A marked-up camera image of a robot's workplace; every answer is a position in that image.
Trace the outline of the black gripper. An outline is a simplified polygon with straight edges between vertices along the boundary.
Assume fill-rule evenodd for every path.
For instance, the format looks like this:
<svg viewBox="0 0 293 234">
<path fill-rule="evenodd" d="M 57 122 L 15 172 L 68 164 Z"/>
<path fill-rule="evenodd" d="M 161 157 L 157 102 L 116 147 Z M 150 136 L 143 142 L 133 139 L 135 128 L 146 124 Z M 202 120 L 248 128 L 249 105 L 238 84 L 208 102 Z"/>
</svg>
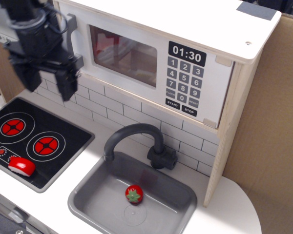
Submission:
<svg viewBox="0 0 293 234">
<path fill-rule="evenodd" d="M 26 54 L 20 42 L 4 44 L 9 51 L 9 61 L 17 76 L 30 92 L 41 84 L 39 71 L 53 73 L 63 101 L 69 101 L 78 90 L 79 70 L 82 68 L 82 56 L 72 54 L 61 45 L 57 45 L 44 56 Z"/>
</svg>

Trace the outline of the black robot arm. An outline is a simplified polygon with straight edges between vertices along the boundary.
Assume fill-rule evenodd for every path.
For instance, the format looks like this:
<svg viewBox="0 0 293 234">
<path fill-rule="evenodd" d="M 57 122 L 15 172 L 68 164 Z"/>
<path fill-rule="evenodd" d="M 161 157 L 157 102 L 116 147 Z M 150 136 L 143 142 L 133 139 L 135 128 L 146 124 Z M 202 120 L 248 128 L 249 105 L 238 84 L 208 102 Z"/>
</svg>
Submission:
<svg viewBox="0 0 293 234">
<path fill-rule="evenodd" d="M 0 0 L 8 14 L 8 26 L 18 41 L 7 42 L 9 61 L 26 89 L 33 92 L 41 84 L 40 71 L 55 75 L 63 101 L 78 89 L 83 57 L 73 52 L 71 34 L 77 29 L 74 15 L 64 15 L 41 0 Z"/>
</svg>

